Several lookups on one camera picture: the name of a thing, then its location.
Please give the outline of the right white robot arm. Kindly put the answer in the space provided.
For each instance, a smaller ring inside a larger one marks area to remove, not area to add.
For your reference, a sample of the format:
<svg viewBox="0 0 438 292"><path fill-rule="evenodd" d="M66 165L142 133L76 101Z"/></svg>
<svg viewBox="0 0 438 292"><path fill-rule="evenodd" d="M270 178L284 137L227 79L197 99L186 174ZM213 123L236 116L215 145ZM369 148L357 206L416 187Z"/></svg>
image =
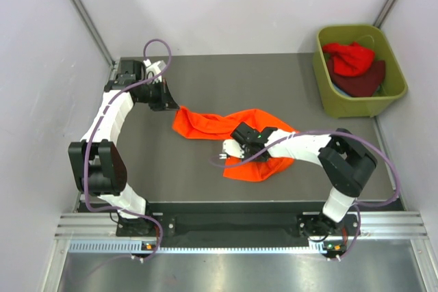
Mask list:
<svg viewBox="0 0 438 292"><path fill-rule="evenodd" d="M241 123L222 144L228 157L266 163L271 159L293 159L323 168L332 188L319 215L320 228L333 235L344 227L344 217L360 196L377 160L350 132L299 134L276 127L259 132Z"/></svg>

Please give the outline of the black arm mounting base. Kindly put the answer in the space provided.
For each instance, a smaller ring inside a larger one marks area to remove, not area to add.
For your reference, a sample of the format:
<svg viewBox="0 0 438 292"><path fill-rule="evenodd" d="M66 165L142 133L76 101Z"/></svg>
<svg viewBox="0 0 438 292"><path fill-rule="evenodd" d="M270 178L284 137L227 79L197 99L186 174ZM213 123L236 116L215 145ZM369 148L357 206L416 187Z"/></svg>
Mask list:
<svg viewBox="0 0 438 292"><path fill-rule="evenodd" d="M164 231L162 247L280 248L323 237L352 237L357 216L320 223L322 202L152 202Z"/></svg>

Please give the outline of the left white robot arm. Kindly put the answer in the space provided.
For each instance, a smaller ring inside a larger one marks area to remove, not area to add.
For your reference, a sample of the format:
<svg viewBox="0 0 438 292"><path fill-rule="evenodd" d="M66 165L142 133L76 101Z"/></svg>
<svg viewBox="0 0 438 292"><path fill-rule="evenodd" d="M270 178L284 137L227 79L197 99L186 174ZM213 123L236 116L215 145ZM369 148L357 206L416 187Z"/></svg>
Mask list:
<svg viewBox="0 0 438 292"><path fill-rule="evenodd" d="M107 82L92 125L78 142L70 143L68 157L77 189L114 207L122 226L141 235L151 233L155 218L149 204L128 184L127 168L116 147L125 119L137 103L152 111L178 110L162 73L163 60L123 60L121 72Z"/></svg>

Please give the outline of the orange t shirt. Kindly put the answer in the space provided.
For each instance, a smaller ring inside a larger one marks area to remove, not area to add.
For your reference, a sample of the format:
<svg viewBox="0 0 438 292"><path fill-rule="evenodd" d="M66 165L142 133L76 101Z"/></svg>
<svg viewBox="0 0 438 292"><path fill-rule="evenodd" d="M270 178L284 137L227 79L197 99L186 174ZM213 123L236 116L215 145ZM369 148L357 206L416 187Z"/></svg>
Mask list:
<svg viewBox="0 0 438 292"><path fill-rule="evenodd" d="M288 133L295 129L284 121L260 109L247 109L235 112L228 116L218 114L200 114L190 111L182 106L175 115L172 128L179 135L191 140L234 140L240 146L250 147L255 151L263 148L262 142L267 142L267 135L263 134L267 128L276 128ZM225 164L223 177L260 183L271 176L278 174L291 165L294 160L290 158L269 158L264 153L262 161L255 160L238 167L240 162L237 157L229 157Z"/></svg>

